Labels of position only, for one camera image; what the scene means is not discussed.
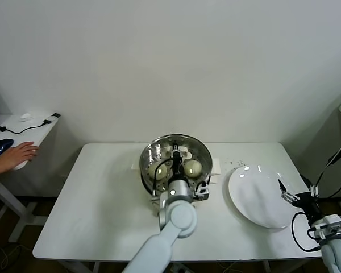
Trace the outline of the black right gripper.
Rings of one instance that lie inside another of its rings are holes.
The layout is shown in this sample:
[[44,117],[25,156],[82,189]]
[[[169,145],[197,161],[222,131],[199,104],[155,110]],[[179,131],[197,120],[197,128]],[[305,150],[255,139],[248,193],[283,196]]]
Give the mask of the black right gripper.
[[291,194],[282,181],[278,179],[281,197],[288,203],[294,203],[294,207],[302,209],[307,218],[321,218],[321,210],[315,199],[315,197],[319,197],[318,187],[308,178],[304,177],[304,175],[300,174],[300,177],[310,192],[297,193],[296,195]]

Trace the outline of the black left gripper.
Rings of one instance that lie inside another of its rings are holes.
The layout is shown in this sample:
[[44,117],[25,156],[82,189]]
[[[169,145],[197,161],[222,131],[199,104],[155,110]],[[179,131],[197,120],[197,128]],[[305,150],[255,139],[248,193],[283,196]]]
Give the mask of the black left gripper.
[[176,181],[176,180],[183,180],[187,181],[187,178],[185,176],[185,171],[182,166],[182,161],[179,161],[182,159],[182,155],[179,152],[179,146],[176,141],[172,142],[172,159],[173,159],[173,164],[172,164],[172,176],[170,178],[170,181]]

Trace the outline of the person bare hand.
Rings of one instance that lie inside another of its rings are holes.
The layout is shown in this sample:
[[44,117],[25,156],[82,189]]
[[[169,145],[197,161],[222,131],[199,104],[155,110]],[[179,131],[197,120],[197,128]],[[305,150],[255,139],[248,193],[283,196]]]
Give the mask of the person bare hand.
[[12,170],[21,163],[32,160],[38,150],[39,147],[34,142],[23,142],[11,147],[0,156],[0,166],[4,171]]

